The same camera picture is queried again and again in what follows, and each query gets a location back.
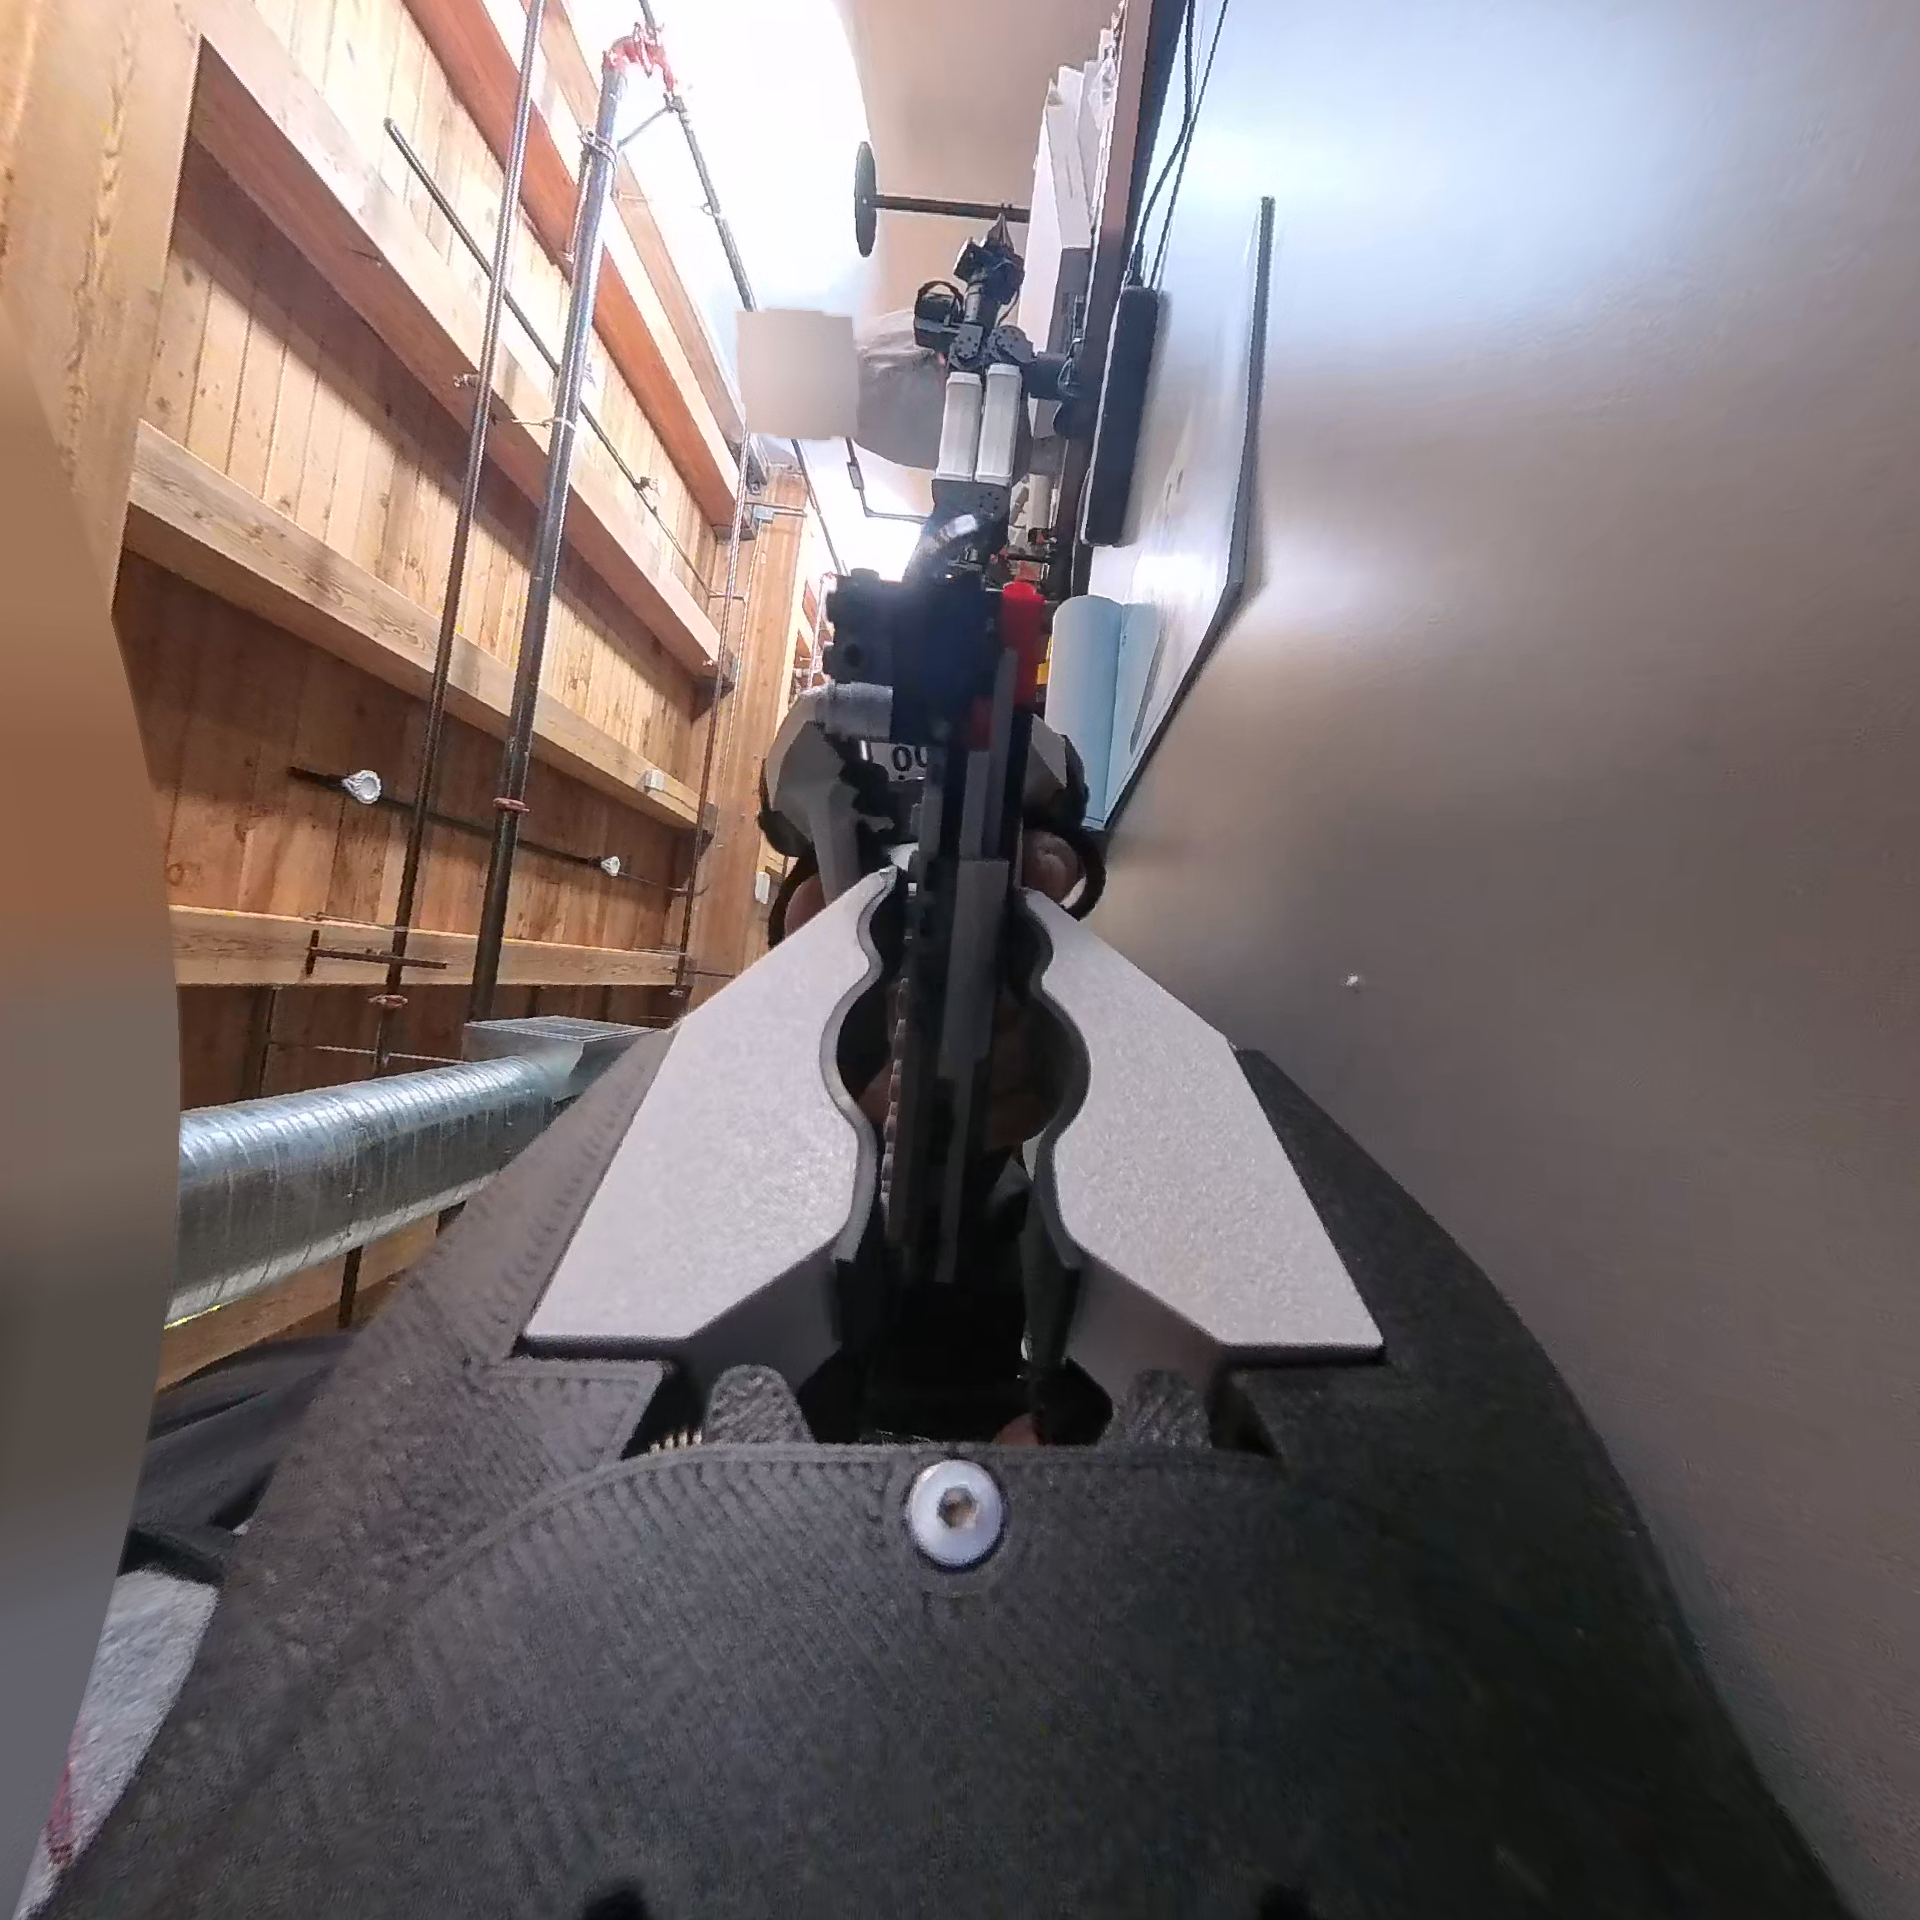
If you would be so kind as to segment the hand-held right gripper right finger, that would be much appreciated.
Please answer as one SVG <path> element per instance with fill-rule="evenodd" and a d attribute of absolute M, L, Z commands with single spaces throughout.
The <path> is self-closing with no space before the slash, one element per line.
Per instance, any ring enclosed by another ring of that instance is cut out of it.
<path fill-rule="evenodd" d="M 1225 1377 L 1383 1348 L 1235 1046 L 1058 906 L 1032 906 L 1036 990 L 1067 1040 L 1037 1144 L 1040 1217 L 1089 1377 Z"/>

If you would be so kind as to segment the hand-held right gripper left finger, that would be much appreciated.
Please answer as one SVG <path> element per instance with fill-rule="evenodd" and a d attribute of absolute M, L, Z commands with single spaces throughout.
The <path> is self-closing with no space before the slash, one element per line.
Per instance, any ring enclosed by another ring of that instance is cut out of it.
<path fill-rule="evenodd" d="M 837 1042 L 881 979 L 874 873 L 688 1014 L 521 1342 L 543 1358 L 824 1362 L 879 1190 Z"/>

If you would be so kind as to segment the grey toy brick model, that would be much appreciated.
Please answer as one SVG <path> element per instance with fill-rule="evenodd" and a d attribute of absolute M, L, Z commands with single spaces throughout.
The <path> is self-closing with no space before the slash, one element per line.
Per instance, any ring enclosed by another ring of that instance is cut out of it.
<path fill-rule="evenodd" d="M 992 1030 L 1023 866 L 1024 756 L 1048 605 L 1001 581 L 972 520 L 900 581 L 895 740 L 940 744 L 904 800 L 881 1124 L 881 1225 L 904 1284 L 951 1284 L 987 1153 Z"/>

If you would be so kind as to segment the toy instruction booklet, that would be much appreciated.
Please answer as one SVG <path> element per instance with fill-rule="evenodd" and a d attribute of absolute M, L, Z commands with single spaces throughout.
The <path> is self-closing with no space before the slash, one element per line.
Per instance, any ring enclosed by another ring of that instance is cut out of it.
<path fill-rule="evenodd" d="M 1045 718 L 1087 764 L 1098 830 L 1115 826 L 1249 582 L 1276 220 L 1263 196 L 1237 250 L 1220 230 L 1173 250 L 1195 281 L 1156 291 L 1124 537 L 1089 547 L 1090 593 L 1051 624 Z"/>

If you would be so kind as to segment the black power bank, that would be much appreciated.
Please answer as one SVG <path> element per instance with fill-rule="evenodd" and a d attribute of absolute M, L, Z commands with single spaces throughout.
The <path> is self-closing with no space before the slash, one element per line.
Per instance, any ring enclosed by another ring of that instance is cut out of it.
<path fill-rule="evenodd" d="M 1081 496 L 1079 537 L 1089 547 L 1124 537 L 1160 328 L 1162 296 L 1144 284 L 1121 288 Z"/>

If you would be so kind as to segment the silver ventilation duct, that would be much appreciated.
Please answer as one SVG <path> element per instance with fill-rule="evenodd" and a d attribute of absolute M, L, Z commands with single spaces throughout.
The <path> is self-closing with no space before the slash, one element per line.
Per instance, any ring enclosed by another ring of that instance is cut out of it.
<path fill-rule="evenodd" d="M 660 1027 L 577 1014 L 468 1021 L 418 1072 L 185 1112 L 165 1326 L 453 1209 Z"/>

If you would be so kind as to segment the black round pedestal stand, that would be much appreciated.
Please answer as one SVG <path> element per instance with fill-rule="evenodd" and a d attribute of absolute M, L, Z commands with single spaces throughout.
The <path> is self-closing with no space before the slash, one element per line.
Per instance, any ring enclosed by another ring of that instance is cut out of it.
<path fill-rule="evenodd" d="M 852 227 L 855 251 L 872 259 L 876 251 L 879 222 L 882 212 L 930 218 L 972 224 L 1032 224 L 1032 208 L 1010 202 L 983 198 L 935 198 L 881 190 L 879 161 L 869 139 L 855 147 L 852 171 Z"/>

